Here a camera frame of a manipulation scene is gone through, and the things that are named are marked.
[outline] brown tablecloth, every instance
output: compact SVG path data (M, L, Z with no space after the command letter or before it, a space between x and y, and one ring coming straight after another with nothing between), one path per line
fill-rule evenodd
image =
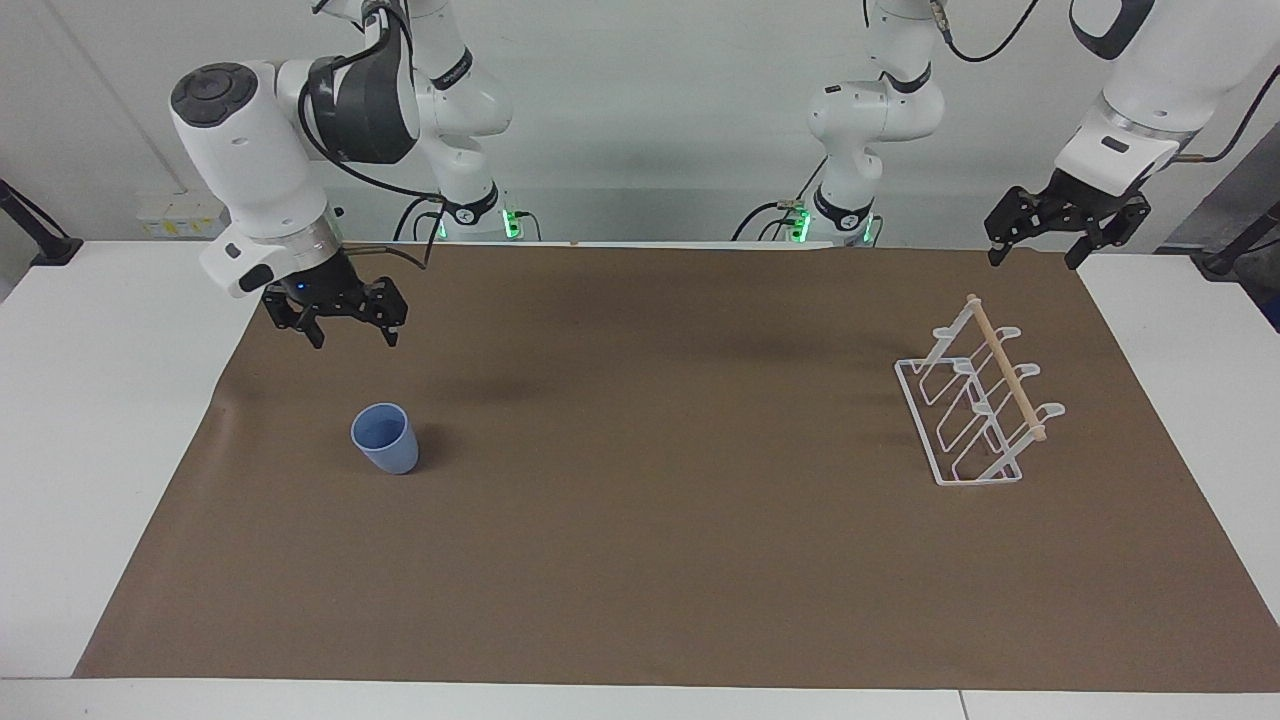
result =
M1280 630L1059 256L357 263L408 297L399 347L255 316L78 676L1280 691ZM893 375L969 292L1068 406L1014 486L934 486ZM411 475L351 445L378 401Z

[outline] white table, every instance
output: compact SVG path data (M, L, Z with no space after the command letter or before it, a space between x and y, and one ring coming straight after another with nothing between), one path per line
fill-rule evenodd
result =
M68 268L32 270L0 304L0 676L49 678L0 680L0 719L1280 717L1280 694L60 679L255 309L205 279L200 249L90 243ZM1101 255L1082 275L1280 616L1280 337L1238 287L1206 283L1184 259Z

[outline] wooden handle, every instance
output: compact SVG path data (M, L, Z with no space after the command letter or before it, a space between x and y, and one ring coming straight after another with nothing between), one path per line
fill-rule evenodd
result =
M1036 409L1032 406L1030 398L1027 397L1027 391L1023 389L1023 382L1018 378L1018 373L1014 372L1014 364L1009 361L1009 355L1005 355L1005 348L1000 345L1000 338L996 336L996 328L991 327L991 319L987 318L987 311L982 309L982 299L977 295L970 295L969 302L973 304L973 316L978 320L978 327L982 328L983 337L987 338L991 354L996 356L996 364L1000 365L1000 372L1004 373L1005 382L1009 383L1009 391L1014 393L1014 402L1018 404L1018 409L1023 413L1023 420L1030 428L1036 442L1043 442L1048 438L1048 434L1044 432L1044 425L1036 418Z

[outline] blue cup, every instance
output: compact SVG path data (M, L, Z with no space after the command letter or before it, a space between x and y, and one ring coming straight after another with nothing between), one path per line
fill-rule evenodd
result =
M403 475L417 465L417 436L399 405L379 402L356 415L351 442L383 471Z

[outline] round black joint cap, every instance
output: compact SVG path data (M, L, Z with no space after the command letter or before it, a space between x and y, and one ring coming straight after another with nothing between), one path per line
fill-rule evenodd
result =
M184 76L169 105L184 123L197 128L223 124L248 105L257 92L257 74L238 63L215 63Z

